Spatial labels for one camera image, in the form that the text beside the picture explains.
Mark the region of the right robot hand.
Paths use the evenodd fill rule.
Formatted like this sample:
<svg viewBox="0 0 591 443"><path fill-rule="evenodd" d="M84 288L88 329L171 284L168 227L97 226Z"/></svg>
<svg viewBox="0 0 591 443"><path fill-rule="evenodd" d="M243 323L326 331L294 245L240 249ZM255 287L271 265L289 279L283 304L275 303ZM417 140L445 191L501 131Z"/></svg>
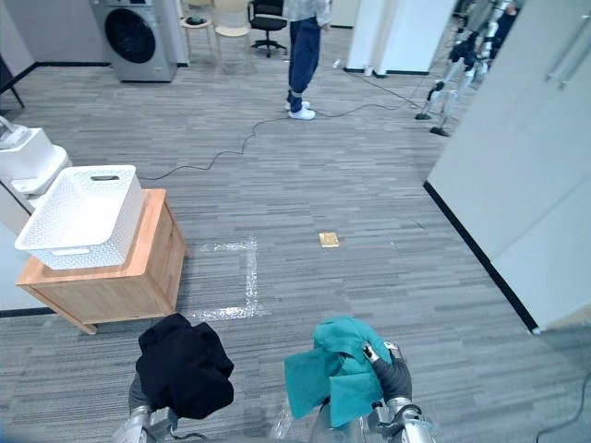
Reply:
<svg viewBox="0 0 591 443"><path fill-rule="evenodd" d="M391 361L381 358L374 348L365 342L362 352L369 360L382 390L382 398L386 401L395 399L412 400L412 378L406 361L397 344L386 341L384 346L389 351Z"/></svg>

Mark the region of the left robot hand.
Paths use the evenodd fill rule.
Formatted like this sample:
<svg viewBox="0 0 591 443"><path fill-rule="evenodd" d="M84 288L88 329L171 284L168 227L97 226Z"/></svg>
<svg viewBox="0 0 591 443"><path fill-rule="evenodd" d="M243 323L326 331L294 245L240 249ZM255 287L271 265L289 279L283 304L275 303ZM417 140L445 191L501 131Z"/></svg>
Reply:
<svg viewBox="0 0 591 443"><path fill-rule="evenodd" d="M136 373L128 391L128 409L132 413L139 407L145 407L150 412L153 411L153 405L143 392L139 374Z"/></svg>

